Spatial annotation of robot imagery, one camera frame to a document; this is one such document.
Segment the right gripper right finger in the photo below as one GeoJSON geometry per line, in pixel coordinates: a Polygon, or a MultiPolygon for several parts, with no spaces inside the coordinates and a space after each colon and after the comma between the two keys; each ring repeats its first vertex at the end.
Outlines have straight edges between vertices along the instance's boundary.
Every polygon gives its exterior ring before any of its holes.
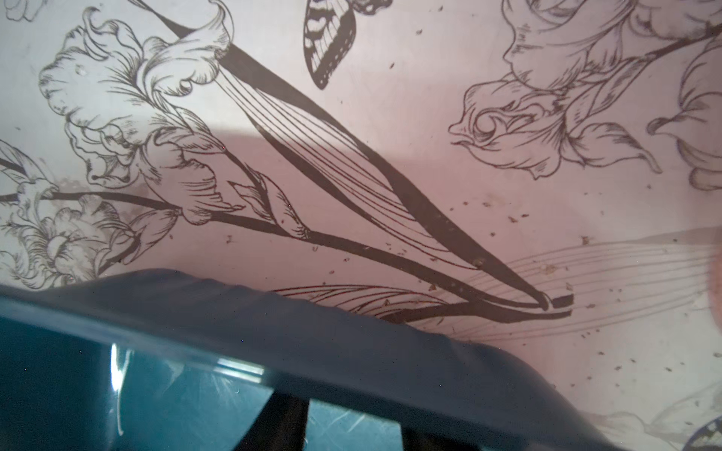
{"type": "Polygon", "coordinates": [[[479,451],[477,445],[463,443],[446,437],[402,428],[404,451],[479,451]]]}

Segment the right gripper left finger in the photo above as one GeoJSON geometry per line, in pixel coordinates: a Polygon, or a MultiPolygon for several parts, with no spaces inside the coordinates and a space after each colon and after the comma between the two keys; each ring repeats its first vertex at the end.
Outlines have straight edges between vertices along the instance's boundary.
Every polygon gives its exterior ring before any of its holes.
{"type": "Polygon", "coordinates": [[[274,392],[234,451],[303,451],[309,400],[274,392]]]}

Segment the teal plastic storage box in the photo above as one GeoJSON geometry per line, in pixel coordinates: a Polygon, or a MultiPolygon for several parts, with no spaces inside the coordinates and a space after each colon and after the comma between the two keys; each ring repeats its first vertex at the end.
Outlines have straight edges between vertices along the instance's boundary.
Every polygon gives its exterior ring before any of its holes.
{"type": "Polygon", "coordinates": [[[609,450],[528,364],[486,345],[181,272],[1,289],[5,450],[233,450],[274,392],[304,450],[609,450]]]}

